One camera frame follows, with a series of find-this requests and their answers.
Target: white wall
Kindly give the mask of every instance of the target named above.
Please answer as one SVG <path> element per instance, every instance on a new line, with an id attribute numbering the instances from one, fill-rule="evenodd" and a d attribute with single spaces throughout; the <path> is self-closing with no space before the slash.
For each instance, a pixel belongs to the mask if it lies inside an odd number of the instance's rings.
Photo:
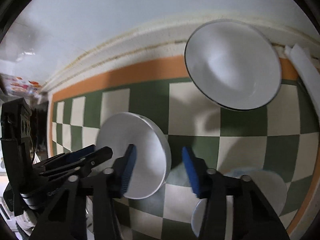
<path id="1" fill-rule="evenodd" d="M 33 0 L 11 29 L 24 29 L 16 39 L 28 37 L 20 49 L 29 55 L 0 61 L 0 73 L 44 83 L 80 54 L 140 24 L 204 11 L 265 18 L 320 40 L 293 0 Z"/>

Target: metal bolt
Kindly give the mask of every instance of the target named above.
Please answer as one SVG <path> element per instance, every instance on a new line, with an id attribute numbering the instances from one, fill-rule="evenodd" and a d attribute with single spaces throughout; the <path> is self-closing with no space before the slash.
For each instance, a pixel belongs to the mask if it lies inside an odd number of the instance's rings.
<path id="1" fill-rule="evenodd" d="M 249 175 L 242 175 L 240 178 L 245 182 L 248 182 L 251 180 L 251 177 Z"/>
<path id="2" fill-rule="evenodd" d="M 77 181 L 78 180 L 78 176 L 77 175 L 71 175 L 69 178 L 68 178 L 68 180 L 70 181 L 70 182 L 75 182 L 75 181 Z"/>
<path id="3" fill-rule="evenodd" d="M 209 168 L 209 169 L 207 169 L 207 173 L 210 174 L 210 175 L 213 175 L 213 174 L 217 173 L 217 170 L 213 169 L 213 168 Z"/>
<path id="4" fill-rule="evenodd" d="M 103 171 L 104 174 L 112 174 L 113 172 L 114 172 L 113 168 L 106 168 Z"/>

